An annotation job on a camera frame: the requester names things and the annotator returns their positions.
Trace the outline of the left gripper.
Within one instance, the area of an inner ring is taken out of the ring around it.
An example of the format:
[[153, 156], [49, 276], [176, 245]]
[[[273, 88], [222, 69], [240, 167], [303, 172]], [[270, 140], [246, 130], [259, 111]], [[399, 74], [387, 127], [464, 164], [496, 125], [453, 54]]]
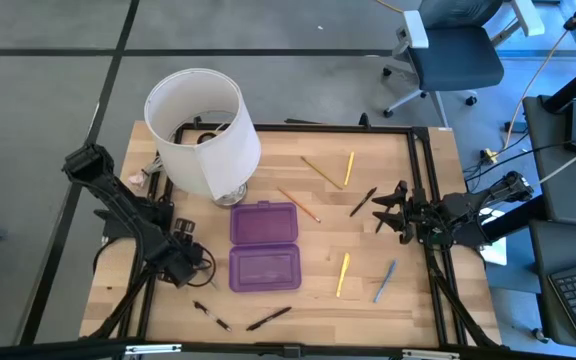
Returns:
[[166, 266], [160, 280], [177, 288], [186, 285], [197, 274], [203, 261], [204, 248], [194, 240], [195, 223], [184, 218], [175, 220], [171, 244], [166, 253]]

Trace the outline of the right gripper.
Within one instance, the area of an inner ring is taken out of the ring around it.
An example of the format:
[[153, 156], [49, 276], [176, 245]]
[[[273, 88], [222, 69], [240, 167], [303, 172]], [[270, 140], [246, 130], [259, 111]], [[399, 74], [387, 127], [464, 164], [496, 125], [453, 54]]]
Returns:
[[408, 244], [414, 236], [426, 245], [450, 246], [451, 234], [436, 207], [425, 197], [424, 189], [414, 189], [408, 197], [407, 182], [400, 180], [390, 195], [374, 197], [372, 202], [392, 208], [399, 204], [400, 212], [373, 212], [382, 225], [400, 232], [399, 242]]

